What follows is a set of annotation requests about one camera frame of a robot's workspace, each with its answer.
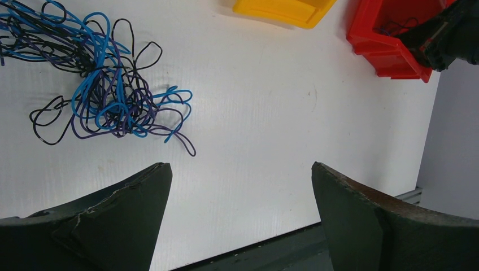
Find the white tabletop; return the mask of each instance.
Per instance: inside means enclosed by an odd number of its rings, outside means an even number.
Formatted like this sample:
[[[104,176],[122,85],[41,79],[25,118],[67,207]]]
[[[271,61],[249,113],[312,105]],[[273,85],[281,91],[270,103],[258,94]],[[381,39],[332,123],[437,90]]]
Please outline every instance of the white tabletop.
[[[80,79],[6,59],[0,217],[27,216],[170,162],[173,184],[151,265],[168,270],[318,222],[315,161],[390,195],[414,189],[439,74],[428,84],[376,77],[345,39],[348,2],[338,0],[316,28],[303,30],[234,15],[232,1],[63,1],[80,16],[128,18],[138,43],[163,47],[160,63],[143,74],[156,93],[166,85],[194,92],[182,131],[198,156],[154,137],[82,141],[68,132],[45,145],[29,111],[72,95]],[[42,132],[54,139],[62,129]]]

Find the red plastic container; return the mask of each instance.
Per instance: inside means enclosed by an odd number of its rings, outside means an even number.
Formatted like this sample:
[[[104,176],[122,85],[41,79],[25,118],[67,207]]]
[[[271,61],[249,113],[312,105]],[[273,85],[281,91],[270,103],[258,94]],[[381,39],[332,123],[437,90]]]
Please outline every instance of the red plastic container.
[[[420,65],[398,38],[379,33],[391,21],[415,18],[421,24],[439,14],[455,0],[361,0],[347,40],[354,52],[376,68],[379,77],[422,79],[428,82],[432,69]]]

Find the yellow plastic tray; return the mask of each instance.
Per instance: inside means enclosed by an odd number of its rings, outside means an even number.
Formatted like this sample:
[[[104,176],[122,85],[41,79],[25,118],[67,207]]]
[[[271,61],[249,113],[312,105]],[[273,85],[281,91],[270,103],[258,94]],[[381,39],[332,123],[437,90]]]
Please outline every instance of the yellow plastic tray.
[[[311,29],[336,0],[238,0],[233,11]]]

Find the plastic container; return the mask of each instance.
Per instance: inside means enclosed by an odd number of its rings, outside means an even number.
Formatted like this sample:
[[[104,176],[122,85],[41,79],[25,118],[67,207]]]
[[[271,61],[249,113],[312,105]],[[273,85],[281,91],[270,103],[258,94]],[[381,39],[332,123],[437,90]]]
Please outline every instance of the plastic container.
[[[420,65],[398,38],[382,32],[391,21],[419,24],[438,15],[454,0],[361,0],[347,40],[354,53],[364,56],[376,68],[379,77],[422,79],[429,82],[432,69]]]
[[[336,0],[238,0],[233,11],[311,29],[335,2]]]

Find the table surface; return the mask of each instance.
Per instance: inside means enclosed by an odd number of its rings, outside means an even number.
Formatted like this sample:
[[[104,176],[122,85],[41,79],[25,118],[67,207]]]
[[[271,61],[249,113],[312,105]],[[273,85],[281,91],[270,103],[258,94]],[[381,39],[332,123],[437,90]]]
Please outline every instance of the table surface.
[[[428,84],[376,77],[345,39],[348,2],[338,0],[316,28],[303,30],[235,15],[229,0],[63,1],[79,16],[128,18],[137,44],[163,47],[160,63],[143,74],[155,93],[167,85],[194,92],[182,131],[198,156],[175,140],[82,141],[71,131],[45,145],[28,113],[72,95],[80,79],[6,59],[0,217],[24,217],[170,162],[173,184],[151,265],[168,270],[318,222],[315,161],[390,195],[413,190],[439,74]],[[117,34],[127,39],[126,30]],[[42,134],[54,139],[62,125]]]

